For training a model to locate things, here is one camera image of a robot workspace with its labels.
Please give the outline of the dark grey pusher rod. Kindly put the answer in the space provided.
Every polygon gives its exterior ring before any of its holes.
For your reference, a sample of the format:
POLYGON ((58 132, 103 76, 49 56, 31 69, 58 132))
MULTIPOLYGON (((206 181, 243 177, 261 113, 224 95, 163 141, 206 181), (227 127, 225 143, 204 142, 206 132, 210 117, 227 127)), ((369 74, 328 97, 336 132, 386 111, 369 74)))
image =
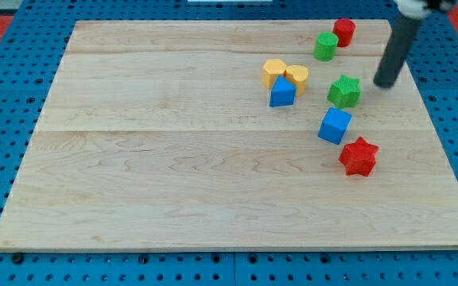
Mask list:
POLYGON ((395 85, 422 23, 423 19, 399 14, 375 73, 375 86, 392 88, 395 85))

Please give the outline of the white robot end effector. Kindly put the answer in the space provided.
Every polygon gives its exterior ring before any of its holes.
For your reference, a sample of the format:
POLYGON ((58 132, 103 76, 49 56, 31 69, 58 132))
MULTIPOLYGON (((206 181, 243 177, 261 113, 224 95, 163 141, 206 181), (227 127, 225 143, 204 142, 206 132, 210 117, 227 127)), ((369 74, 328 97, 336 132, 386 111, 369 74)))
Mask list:
POLYGON ((394 0, 401 15, 425 19, 431 13, 447 14, 458 5, 458 0, 394 0))

